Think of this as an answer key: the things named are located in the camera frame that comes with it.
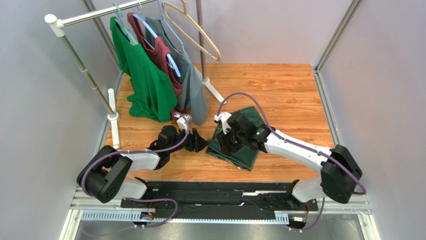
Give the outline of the dark green cloth napkin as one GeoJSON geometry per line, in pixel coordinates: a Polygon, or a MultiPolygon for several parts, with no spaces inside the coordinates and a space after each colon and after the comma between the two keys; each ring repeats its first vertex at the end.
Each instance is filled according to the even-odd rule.
{"type": "MultiPolygon", "coordinates": [[[[254,106],[241,108],[240,110],[234,111],[231,114],[234,113],[244,114],[248,118],[248,120],[253,122],[254,125],[257,127],[265,123],[254,106]]],[[[209,140],[209,146],[206,150],[206,153],[217,159],[229,162],[238,167],[239,169],[251,171],[253,169],[259,151],[252,150],[248,146],[243,146],[238,152],[233,153],[232,155],[225,155],[224,153],[221,153],[221,146],[217,136],[222,130],[222,125],[218,124],[215,128],[212,139],[209,140]]]]}

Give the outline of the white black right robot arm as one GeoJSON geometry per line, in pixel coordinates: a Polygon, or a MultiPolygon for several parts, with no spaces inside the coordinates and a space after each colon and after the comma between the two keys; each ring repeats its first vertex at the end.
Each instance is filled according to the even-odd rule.
{"type": "Polygon", "coordinates": [[[217,136],[221,153],[230,156],[248,147],[291,159],[318,173],[318,177],[293,182],[288,193],[298,202],[328,197],[347,204],[360,185],[363,173],[345,146],[307,143],[266,124],[255,125],[240,112],[222,112],[214,121],[221,125],[217,136]]]}

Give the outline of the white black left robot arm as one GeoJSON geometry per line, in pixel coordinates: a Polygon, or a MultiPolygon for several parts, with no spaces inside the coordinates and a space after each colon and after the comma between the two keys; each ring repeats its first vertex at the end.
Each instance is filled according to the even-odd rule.
{"type": "Polygon", "coordinates": [[[148,149],[141,151],[117,150],[110,145],[102,147],[79,173],[76,182],[87,195],[101,203],[113,198],[141,199],[148,184],[139,178],[127,178],[128,173],[141,170],[159,170],[180,150],[200,152],[209,145],[197,129],[191,131],[166,125],[148,149]]]}

